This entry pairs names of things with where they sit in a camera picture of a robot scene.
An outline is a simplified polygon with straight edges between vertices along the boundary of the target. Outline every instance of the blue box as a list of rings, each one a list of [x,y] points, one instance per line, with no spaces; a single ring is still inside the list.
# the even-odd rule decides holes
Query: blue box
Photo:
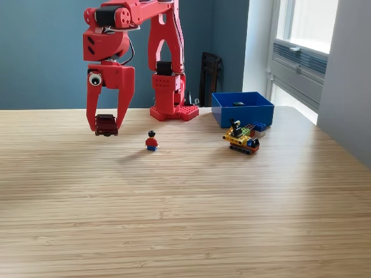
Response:
[[[243,107],[233,107],[241,101]],[[221,128],[231,127],[230,119],[239,120],[241,126],[259,122],[271,126],[274,105],[258,92],[251,93],[213,93],[212,112]]]

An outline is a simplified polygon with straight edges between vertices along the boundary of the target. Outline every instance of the dark red toy car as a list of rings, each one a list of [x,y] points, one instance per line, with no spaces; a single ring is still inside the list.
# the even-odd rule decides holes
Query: dark red toy car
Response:
[[[118,135],[116,119],[113,115],[97,115],[95,135],[109,137]]]

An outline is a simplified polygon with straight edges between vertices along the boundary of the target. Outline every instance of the lego minifigure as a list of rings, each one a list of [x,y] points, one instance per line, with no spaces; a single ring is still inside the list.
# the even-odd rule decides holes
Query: lego minifigure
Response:
[[[150,132],[148,132],[148,136],[149,138],[146,140],[147,150],[155,152],[158,149],[157,140],[155,138],[156,132],[151,130]]]

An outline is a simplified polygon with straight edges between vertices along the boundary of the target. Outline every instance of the white wall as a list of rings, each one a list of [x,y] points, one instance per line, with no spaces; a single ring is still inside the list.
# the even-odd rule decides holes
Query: white wall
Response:
[[[371,167],[371,1],[339,0],[318,126]]]
[[[266,93],[265,68],[268,64],[273,7],[274,0],[250,0],[243,73],[244,92],[259,92],[262,95]]]

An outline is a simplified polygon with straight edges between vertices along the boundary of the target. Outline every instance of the black chair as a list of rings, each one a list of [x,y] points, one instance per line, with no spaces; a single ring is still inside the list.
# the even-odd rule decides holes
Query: black chair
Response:
[[[211,95],[216,92],[218,75],[221,71],[222,60],[219,56],[207,52],[202,53],[201,80],[199,84],[200,107],[211,106]],[[206,91],[208,82],[206,76],[210,76],[210,91]]]

